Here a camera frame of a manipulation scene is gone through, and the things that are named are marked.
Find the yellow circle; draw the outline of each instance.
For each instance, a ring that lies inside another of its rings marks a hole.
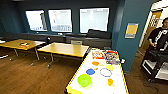
[[[109,70],[114,70],[114,67],[112,65],[107,65],[106,68]]]

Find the colorful plastic shape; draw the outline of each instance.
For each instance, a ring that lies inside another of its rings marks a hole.
[[[98,66],[98,65],[99,65],[99,62],[93,61],[92,64],[95,65],[95,66]]]
[[[106,68],[109,70],[114,70],[114,67],[112,65],[106,65]]]
[[[92,82],[92,79],[89,75],[82,74],[78,77],[77,81],[82,87],[87,87]]]
[[[92,74],[95,73],[95,71],[94,71],[93,69],[88,69],[88,70],[86,71],[86,73],[87,73],[88,75],[92,75]]]
[[[108,79],[108,85],[111,86],[113,84],[113,80],[112,79]]]

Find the illuminated light table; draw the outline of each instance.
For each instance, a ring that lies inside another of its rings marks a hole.
[[[28,43],[29,45],[27,47],[22,47],[20,45],[21,43]],[[36,47],[38,45],[43,44],[43,43],[45,43],[45,42],[18,39],[18,40],[14,40],[14,41],[9,41],[9,42],[5,42],[5,43],[1,43],[0,46],[2,46],[2,47],[8,47],[8,48],[13,48],[17,56],[19,56],[19,55],[18,55],[18,52],[17,52],[16,49],[29,50],[29,49],[35,48],[35,53],[36,53],[36,56],[37,56],[37,60],[39,60],[39,55],[38,55]]]
[[[123,75],[121,64],[112,65],[114,70],[111,71],[111,76],[105,77],[101,74],[102,69],[106,69],[105,59],[93,59],[91,50],[88,56],[85,58],[68,86],[66,87],[66,93],[68,94],[129,94],[125,78]],[[99,62],[98,66],[92,64],[93,61]],[[79,85],[77,79],[81,74],[87,74],[88,69],[94,69],[95,74],[90,75],[92,82],[87,87]],[[108,85],[108,79],[113,80],[111,86]]]
[[[48,52],[51,53],[51,62],[48,64],[48,68],[50,68],[51,63],[53,63],[54,58],[53,54],[60,54],[65,56],[73,56],[73,57],[84,57],[86,51],[88,50],[89,46],[84,45],[73,45],[73,44],[65,44],[65,43],[51,43],[49,45],[46,45],[38,51]]]

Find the paper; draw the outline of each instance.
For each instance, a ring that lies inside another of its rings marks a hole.
[[[137,29],[138,23],[128,23],[125,38],[135,38]]]

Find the person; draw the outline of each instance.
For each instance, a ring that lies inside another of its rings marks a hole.
[[[146,50],[146,53],[145,53],[145,56],[143,57],[142,62],[144,60],[150,59],[149,51],[154,50],[154,49],[159,50],[159,48],[157,48],[157,44],[158,44],[157,42],[160,42],[159,39],[160,39],[162,33],[165,32],[165,31],[166,31],[166,33],[168,32],[168,17],[166,17],[163,20],[162,27],[156,28],[150,33],[150,35],[148,37],[149,47]]]

